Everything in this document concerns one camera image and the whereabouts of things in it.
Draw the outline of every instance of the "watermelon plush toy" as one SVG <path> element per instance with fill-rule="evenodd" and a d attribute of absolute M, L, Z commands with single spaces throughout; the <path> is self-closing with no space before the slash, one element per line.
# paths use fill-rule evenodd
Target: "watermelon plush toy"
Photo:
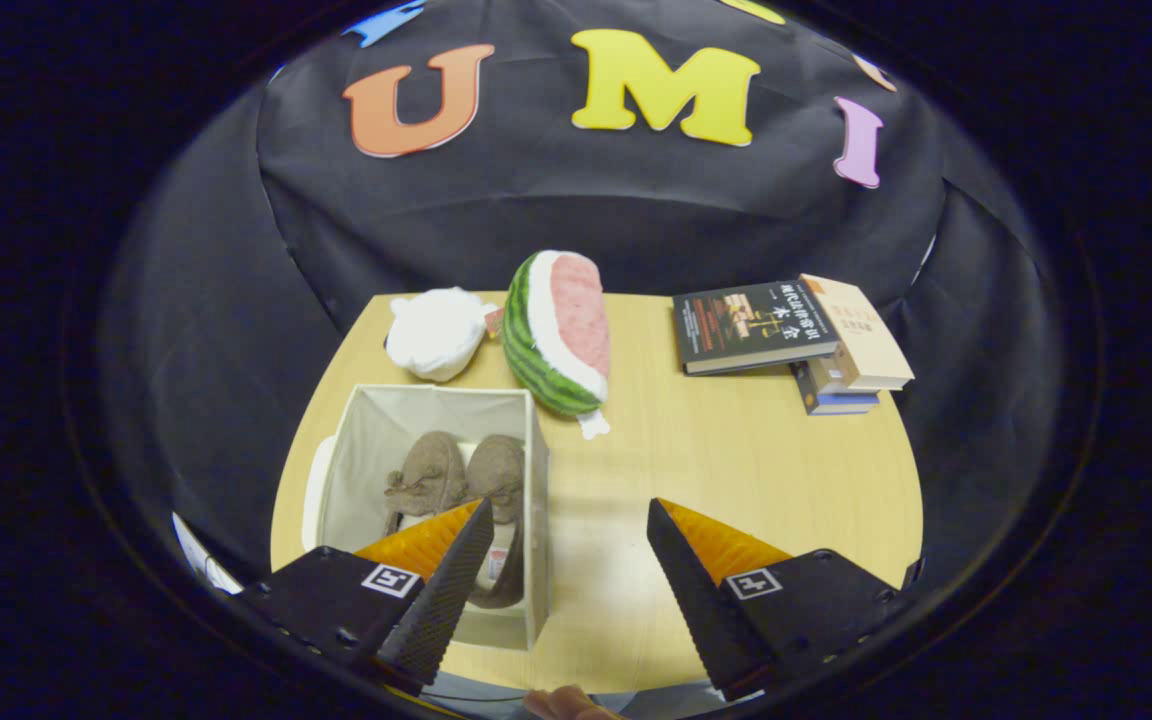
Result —
<path fill-rule="evenodd" d="M 509 283 L 503 356 L 518 382 L 556 414 L 575 416 L 586 439 L 609 432 L 611 338 L 598 265 L 584 255 L 536 252 Z"/>

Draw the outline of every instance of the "white fabric box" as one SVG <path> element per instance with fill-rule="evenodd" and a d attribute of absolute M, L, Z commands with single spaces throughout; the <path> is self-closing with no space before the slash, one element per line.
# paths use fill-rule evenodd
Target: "white fabric box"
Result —
<path fill-rule="evenodd" d="M 328 546 L 354 552 L 379 541 L 388 511 L 385 478 L 403 465 L 407 452 L 431 430 L 460 441 L 465 462 L 488 434 L 524 442 L 524 597 L 516 605 L 485 611 L 467 602 L 452 642 L 531 650 L 550 614 L 550 448 L 540 434 L 535 401 L 525 389 L 461 389 L 429 386 L 353 388 L 338 433 L 320 446 L 305 495 L 306 550 Z M 402 528 L 424 518 L 403 518 Z M 516 524 L 497 525 L 493 551 L 479 570 L 488 585 L 509 547 Z"/>

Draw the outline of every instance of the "green watermelon rind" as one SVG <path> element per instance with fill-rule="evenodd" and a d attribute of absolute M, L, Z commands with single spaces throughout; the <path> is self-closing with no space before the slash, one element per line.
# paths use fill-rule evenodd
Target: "green watermelon rind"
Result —
<path fill-rule="evenodd" d="M 536 350 L 531 325 L 526 323 L 526 279 L 537 255 L 539 252 L 526 258 L 509 282 L 503 304 L 503 358 L 518 382 L 524 384 L 536 400 L 550 410 L 562 415 L 592 414 L 602 406 L 602 401 L 571 378 L 559 373 Z"/>

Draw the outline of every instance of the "orange letter u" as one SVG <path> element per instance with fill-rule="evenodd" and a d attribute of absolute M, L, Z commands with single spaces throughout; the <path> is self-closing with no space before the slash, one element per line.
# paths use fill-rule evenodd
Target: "orange letter u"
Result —
<path fill-rule="evenodd" d="M 495 53 L 493 45 L 468 45 L 433 55 L 429 67 L 444 70 L 444 107 L 424 123 L 397 120 L 397 82 L 410 65 L 380 70 L 348 86 L 353 143 L 372 158 L 397 158 L 438 147 L 465 131 L 479 111 L 479 63 Z"/>

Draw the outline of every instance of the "finger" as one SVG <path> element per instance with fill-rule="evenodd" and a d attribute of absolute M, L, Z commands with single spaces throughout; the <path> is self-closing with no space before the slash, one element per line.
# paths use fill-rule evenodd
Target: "finger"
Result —
<path fill-rule="evenodd" d="M 563 685 L 550 694 L 550 710 L 558 720 L 576 720 L 576 715 L 590 707 L 596 707 L 594 702 L 576 685 Z"/>
<path fill-rule="evenodd" d="M 522 706 L 526 707 L 526 712 L 531 712 L 532 715 L 537 715 L 541 720 L 558 720 L 554 711 L 550 710 L 550 694 L 545 691 L 525 694 L 522 697 Z"/>

